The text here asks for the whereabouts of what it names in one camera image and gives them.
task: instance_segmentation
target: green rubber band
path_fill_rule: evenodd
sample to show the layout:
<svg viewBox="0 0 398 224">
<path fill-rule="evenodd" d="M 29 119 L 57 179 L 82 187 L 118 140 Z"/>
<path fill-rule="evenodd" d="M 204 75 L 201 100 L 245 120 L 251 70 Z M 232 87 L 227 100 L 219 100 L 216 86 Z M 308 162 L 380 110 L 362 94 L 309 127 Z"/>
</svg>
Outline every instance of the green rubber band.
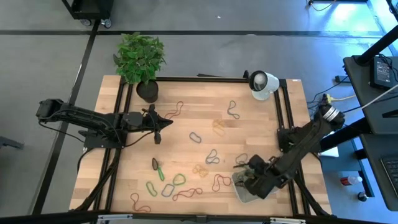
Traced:
<svg viewBox="0 0 398 224">
<path fill-rule="evenodd" d="M 153 192 L 149 189 L 149 186 L 148 186 L 148 185 L 150 185 L 150 186 L 152 187 L 152 190 L 153 190 L 155 193 L 153 193 Z M 148 181 L 148 182 L 145 184 L 145 186 L 147 187 L 147 190 L 148 190 L 149 194 L 151 194 L 153 197 L 156 197 L 157 191 L 155 190 L 154 184 L 153 184 L 151 181 Z"/>
<path fill-rule="evenodd" d="M 177 180 L 177 177 L 178 177 L 178 176 L 183 177 L 183 178 L 184 178 L 184 181 L 181 182 L 181 183 L 175 183 L 175 181 Z M 174 186 L 183 185 L 183 184 L 186 183 L 186 181 L 187 181 L 187 179 L 185 178 L 184 175 L 182 175 L 182 174 L 177 174 L 177 175 L 173 178 L 173 185 L 174 185 Z"/>
<path fill-rule="evenodd" d="M 157 168 L 157 172 L 159 173 L 160 180 L 164 181 L 164 174 L 163 174 L 162 169 L 160 167 Z"/>
</svg>

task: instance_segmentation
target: gray concrete floor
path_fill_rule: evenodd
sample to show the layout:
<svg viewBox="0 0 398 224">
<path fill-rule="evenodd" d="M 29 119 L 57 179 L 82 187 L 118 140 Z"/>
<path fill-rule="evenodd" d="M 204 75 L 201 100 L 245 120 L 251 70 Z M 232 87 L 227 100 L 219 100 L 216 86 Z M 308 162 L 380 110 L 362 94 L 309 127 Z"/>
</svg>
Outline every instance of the gray concrete floor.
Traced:
<svg viewBox="0 0 398 224">
<path fill-rule="evenodd" d="M 372 3 L 377 14 L 389 13 L 383 10 L 382 4 Z M 0 23 L 0 30 L 90 29 L 74 21 L 61 1 L 0 0 L 0 4 L 0 21 L 8 21 Z M 379 30 L 367 4 L 341 3 L 316 12 L 305 7 L 305 0 L 118 0 L 114 3 L 112 20 L 112 30 Z M 115 73 L 112 54 L 120 39 L 116 35 L 96 36 L 77 106 L 94 108 L 102 76 Z M 236 35 L 160 35 L 159 39 L 165 44 L 167 61 L 159 76 L 206 73 L 241 77 L 244 70 L 265 70 L 278 78 L 302 79 L 307 99 L 332 86 L 334 76 L 344 75 L 341 68 L 344 57 L 361 54 L 377 41 L 373 38 Z M 34 115 L 38 102 L 46 98 L 68 99 L 87 40 L 85 35 L 0 35 L 0 136 L 25 143 L 22 151 L 7 147 L 0 151 L 0 217 L 29 212 L 55 136 L 37 125 Z M 329 93 L 341 98 L 354 91 L 350 85 L 340 85 Z M 347 110 L 358 105 L 353 98 L 335 106 Z M 362 116 L 360 111 L 351 113 L 347 121 L 350 123 Z M 68 132 L 77 134 L 77 130 L 78 127 L 70 126 Z M 44 213 L 68 210 L 81 149 L 80 142 L 65 139 Z M 384 205 L 374 177 L 371 183 L 376 198 L 362 203 L 353 199 L 362 191 L 361 186 L 340 187 L 341 175 L 345 173 L 325 174 L 335 215 L 377 222 L 398 220 L 398 213 L 388 211 Z"/>
</svg>

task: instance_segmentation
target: small white bottle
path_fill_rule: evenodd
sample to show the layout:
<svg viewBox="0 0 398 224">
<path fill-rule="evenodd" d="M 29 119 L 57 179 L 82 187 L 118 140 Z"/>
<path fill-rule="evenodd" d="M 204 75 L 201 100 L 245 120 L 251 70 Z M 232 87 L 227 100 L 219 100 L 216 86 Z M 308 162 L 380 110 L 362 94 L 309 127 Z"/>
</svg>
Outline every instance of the small white bottle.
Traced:
<svg viewBox="0 0 398 224">
<path fill-rule="evenodd" d="M 344 186 L 349 186 L 349 185 L 354 185 L 354 184 L 359 184 L 362 182 L 362 177 L 353 177 L 353 176 L 348 176 L 348 177 L 342 177 L 340 179 L 341 184 Z"/>
</svg>

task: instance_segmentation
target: wooden tabletop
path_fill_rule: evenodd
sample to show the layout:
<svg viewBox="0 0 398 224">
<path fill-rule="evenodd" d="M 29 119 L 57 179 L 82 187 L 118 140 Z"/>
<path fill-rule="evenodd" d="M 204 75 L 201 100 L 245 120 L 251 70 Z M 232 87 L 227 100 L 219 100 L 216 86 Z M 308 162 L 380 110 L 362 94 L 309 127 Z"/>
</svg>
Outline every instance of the wooden tabletop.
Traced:
<svg viewBox="0 0 398 224">
<path fill-rule="evenodd" d="M 119 76 L 104 76 L 95 111 L 112 113 L 119 86 Z M 178 101 L 184 106 L 178 116 L 172 118 L 174 123 L 161 131 L 162 142 L 154 144 L 153 134 L 148 135 L 137 144 L 122 150 L 116 185 L 114 190 L 112 212 L 133 212 L 131 194 L 139 194 L 137 208 L 147 205 L 151 213 L 171 214 L 209 214 L 209 215 L 292 215 L 288 187 L 270 194 L 265 200 L 242 203 L 236 196 L 233 186 L 220 184 L 218 192 L 212 191 L 216 174 L 231 177 L 235 158 L 247 153 L 249 157 L 258 154 L 264 160 L 280 154 L 276 138 L 278 128 L 274 95 L 267 101 L 257 101 L 252 97 L 247 83 L 202 83 L 202 82 L 158 82 L 159 99 L 155 102 L 156 112 L 161 116 L 176 109 Z M 302 126 L 309 121 L 307 104 L 303 86 L 300 80 L 287 80 L 289 98 L 292 107 L 294 123 Z M 280 91 L 282 111 L 285 126 L 287 117 L 284 99 Z M 122 107 L 127 88 L 125 87 Z M 236 107 L 231 111 L 240 115 L 234 119 L 227 113 L 229 102 L 234 100 Z M 141 111 L 149 104 L 132 94 L 130 111 Z M 224 135 L 220 136 L 213 130 L 213 121 L 224 122 Z M 201 143 L 195 143 L 189 138 L 191 132 L 197 133 Z M 142 136 L 142 133 L 131 133 L 127 144 Z M 219 164 L 206 164 L 205 158 L 212 149 L 217 150 Z M 104 149 L 94 149 L 82 160 L 75 184 L 70 208 L 76 208 L 88 196 L 97 184 L 103 161 Z M 165 180 L 159 179 L 157 171 L 152 169 L 152 158 L 156 158 L 163 170 Z M 195 165 L 201 165 L 209 170 L 202 178 L 193 173 Z M 307 155 L 303 161 L 305 183 L 318 203 L 331 212 L 325 182 L 320 163 L 313 155 Z M 186 183 L 175 186 L 173 195 L 181 190 L 201 188 L 203 193 L 191 198 L 171 197 L 161 195 L 166 184 L 171 184 L 176 174 L 186 177 Z M 157 191 L 157 196 L 149 194 L 146 183 L 151 181 Z M 100 208 L 104 208 L 107 185 L 104 188 Z M 298 187 L 295 188 L 299 212 L 303 213 Z"/>
</svg>

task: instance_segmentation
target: potted plant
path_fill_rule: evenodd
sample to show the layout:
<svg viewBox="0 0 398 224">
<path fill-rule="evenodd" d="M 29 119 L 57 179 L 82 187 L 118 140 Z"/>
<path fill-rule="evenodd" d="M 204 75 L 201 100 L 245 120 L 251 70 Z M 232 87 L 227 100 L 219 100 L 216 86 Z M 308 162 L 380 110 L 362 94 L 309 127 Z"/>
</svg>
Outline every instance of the potted plant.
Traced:
<svg viewBox="0 0 398 224">
<path fill-rule="evenodd" d="M 154 81 L 155 72 L 160 70 L 163 58 L 163 43 L 159 38 L 139 35 L 122 34 L 122 42 L 118 45 L 118 56 L 113 60 L 118 66 L 116 73 L 124 77 L 128 84 L 138 83 L 137 94 L 147 103 L 157 100 L 159 86 Z"/>
</svg>

